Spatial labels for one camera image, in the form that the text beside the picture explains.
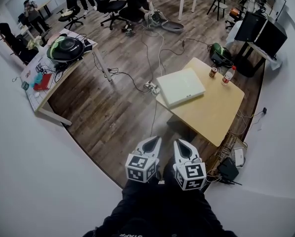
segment white box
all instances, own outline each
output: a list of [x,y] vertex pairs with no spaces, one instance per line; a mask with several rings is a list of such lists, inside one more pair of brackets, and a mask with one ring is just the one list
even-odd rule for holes
[[197,74],[190,68],[158,77],[157,82],[168,107],[200,96],[206,91]]

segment white wall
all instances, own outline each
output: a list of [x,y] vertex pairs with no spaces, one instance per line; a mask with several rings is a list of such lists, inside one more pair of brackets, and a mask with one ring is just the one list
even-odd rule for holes
[[34,115],[11,64],[0,56],[0,237],[82,236],[121,189],[62,125]]
[[295,0],[287,7],[278,21],[288,36],[278,53],[285,59],[281,69],[264,74],[256,112],[266,107],[268,113],[261,130],[254,125],[245,139],[247,160],[235,180],[243,186],[215,184],[206,192],[222,224],[239,236],[295,233]]

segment black jacket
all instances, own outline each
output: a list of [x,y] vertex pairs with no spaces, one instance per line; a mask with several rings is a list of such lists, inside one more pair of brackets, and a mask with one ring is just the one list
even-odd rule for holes
[[96,237],[236,237],[222,228],[198,190],[128,181],[122,194]]

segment black chair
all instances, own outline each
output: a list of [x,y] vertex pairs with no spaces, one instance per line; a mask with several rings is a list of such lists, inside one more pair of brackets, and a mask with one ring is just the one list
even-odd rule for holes
[[78,24],[83,25],[84,23],[81,22],[81,21],[79,21],[79,20],[81,18],[85,18],[85,16],[83,16],[83,17],[77,17],[77,14],[81,10],[80,7],[77,5],[77,0],[66,0],[66,2],[67,2],[67,9],[73,11],[73,13],[70,14],[70,15],[68,15],[68,16],[61,16],[58,19],[58,21],[60,21],[60,22],[69,21],[69,23],[66,26],[64,26],[64,28],[67,28],[69,26],[68,30],[71,29],[71,27],[73,26],[73,24],[78,23]]
[[235,25],[235,23],[236,23],[237,21],[243,20],[242,15],[245,14],[245,12],[244,12],[245,7],[242,6],[242,5],[239,4],[239,3],[238,3],[238,5],[241,6],[242,9],[239,9],[239,8],[237,8],[237,7],[235,8],[235,9],[238,11],[238,15],[236,15],[236,13],[235,13],[236,10],[234,10],[234,9],[231,10],[231,12],[230,12],[229,15],[230,15],[231,18],[234,19],[234,22],[229,21],[229,20],[225,20],[226,23],[230,23],[229,26],[226,26],[226,27],[225,27],[226,29],[232,28],[232,27]]
[[109,19],[106,19],[100,23],[101,26],[103,26],[103,23],[111,21],[110,23],[110,30],[113,29],[112,24],[115,20],[121,20],[126,21],[126,19],[121,18],[119,15],[116,15],[116,13],[119,13],[121,9],[123,9],[126,5],[125,0],[116,0],[116,1],[110,1],[110,0],[96,0],[97,2],[97,10],[101,13],[108,13],[110,15]]

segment black device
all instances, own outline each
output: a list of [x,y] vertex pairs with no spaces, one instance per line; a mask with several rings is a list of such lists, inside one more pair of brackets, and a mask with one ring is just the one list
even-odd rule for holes
[[266,20],[262,15],[246,12],[242,25],[235,36],[235,40],[254,42]]
[[255,41],[255,45],[273,58],[287,38],[285,29],[272,18],[268,18],[265,27]]
[[233,181],[235,177],[239,174],[235,163],[230,157],[226,158],[220,165],[217,167],[222,179],[227,181]]
[[47,50],[47,57],[53,63],[68,63],[82,59],[84,44],[76,38],[60,36]]

